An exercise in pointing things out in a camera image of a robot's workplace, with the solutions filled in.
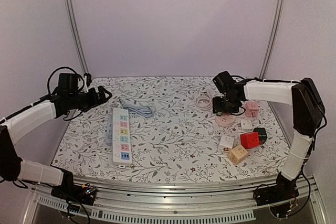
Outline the pink cube socket adapter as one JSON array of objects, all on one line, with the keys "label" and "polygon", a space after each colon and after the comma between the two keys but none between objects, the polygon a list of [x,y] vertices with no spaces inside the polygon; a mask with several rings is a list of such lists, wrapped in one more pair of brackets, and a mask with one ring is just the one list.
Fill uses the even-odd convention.
[{"label": "pink cube socket adapter", "polygon": [[245,102],[245,116],[248,118],[256,118],[260,111],[260,105],[255,101]]}]

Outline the white plug adapter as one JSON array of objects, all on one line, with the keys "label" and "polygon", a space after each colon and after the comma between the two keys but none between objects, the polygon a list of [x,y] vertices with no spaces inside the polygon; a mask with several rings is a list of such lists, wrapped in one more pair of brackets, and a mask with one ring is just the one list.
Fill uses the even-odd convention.
[{"label": "white plug adapter", "polygon": [[253,125],[250,119],[240,119],[237,125],[241,127],[242,130],[245,131],[253,130]]}]

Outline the white cube adapter red flower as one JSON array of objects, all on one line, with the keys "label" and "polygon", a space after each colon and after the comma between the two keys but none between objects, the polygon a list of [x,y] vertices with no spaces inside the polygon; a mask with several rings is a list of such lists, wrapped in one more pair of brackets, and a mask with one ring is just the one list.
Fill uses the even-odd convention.
[{"label": "white cube adapter red flower", "polygon": [[229,152],[234,147],[235,139],[232,136],[222,135],[218,144],[218,151],[221,153]]}]

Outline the red cube socket adapter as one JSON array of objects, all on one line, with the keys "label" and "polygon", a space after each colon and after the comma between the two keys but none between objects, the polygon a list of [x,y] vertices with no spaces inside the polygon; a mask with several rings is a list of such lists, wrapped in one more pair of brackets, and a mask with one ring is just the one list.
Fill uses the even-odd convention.
[{"label": "red cube socket adapter", "polygon": [[257,132],[241,134],[240,143],[245,149],[255,148],[260,145],[259,134]]}]

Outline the dark green cube socket adapter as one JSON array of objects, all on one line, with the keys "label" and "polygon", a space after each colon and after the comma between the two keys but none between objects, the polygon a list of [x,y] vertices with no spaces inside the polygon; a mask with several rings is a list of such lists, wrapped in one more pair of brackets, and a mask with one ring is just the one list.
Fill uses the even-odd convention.
[{"label": "dark green cube socket adapter", "polygon": [[266,129],[263,128],[263,127],[256,127],[256,128],[253,129],[253,132],[257,132],[258,133],[259,144],[263,145],[266,142],[267,138],[268,138]]}]

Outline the beige cube socket adapter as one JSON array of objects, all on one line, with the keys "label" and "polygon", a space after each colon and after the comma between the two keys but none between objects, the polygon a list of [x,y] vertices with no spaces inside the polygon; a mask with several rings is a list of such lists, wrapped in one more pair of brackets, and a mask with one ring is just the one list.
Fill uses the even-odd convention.
[{"label": "beige cube socket adapter", "polygon": [[238,165],[248,156],[248,151],[241,145],[232,148],[228,153],[228,159],[234,164]]}]

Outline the long white power strip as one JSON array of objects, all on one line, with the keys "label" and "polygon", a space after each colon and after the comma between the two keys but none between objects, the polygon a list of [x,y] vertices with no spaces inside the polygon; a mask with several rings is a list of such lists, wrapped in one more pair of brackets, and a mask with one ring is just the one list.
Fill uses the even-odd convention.
[{"label": "long white power strip", "polygon": [[112,162],[118,166],[132,164],[129,111],[120,108],[112,110]]}]

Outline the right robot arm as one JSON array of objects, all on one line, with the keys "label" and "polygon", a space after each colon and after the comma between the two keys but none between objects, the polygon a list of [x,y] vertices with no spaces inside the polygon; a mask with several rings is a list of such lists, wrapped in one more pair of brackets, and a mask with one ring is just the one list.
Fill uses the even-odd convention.
[{"label": "right robot arm", "polygon": [[267,205],[298,196],[296,181],[314,150],[316,134],[326,126],[325,107],[311,78],[299,81],[243,78],[236,81],[227,72],[213,78],[220,97],[213,98],[213,113],[238,113],[248,100],[283,103],[292,106],[293,141],[274,186],[254,191],[257,205]]}]

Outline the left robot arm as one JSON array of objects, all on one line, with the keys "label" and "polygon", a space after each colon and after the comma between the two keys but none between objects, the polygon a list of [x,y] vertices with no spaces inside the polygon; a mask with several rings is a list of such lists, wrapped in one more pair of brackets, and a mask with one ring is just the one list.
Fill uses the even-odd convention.
[{"label": "left robot arm", "polygon": [[103,86],[85,92],[56,89],[11,118],[1,120],[2,181],[48,185],[52,187],[51,194],[54,197],[92,205],[96,197],[94,186],[75,185],[72,172],[19,157],[15,145],[42,124],[67,115],[71,110],[87,112],[106,103],[111,97],[112,93]]}]

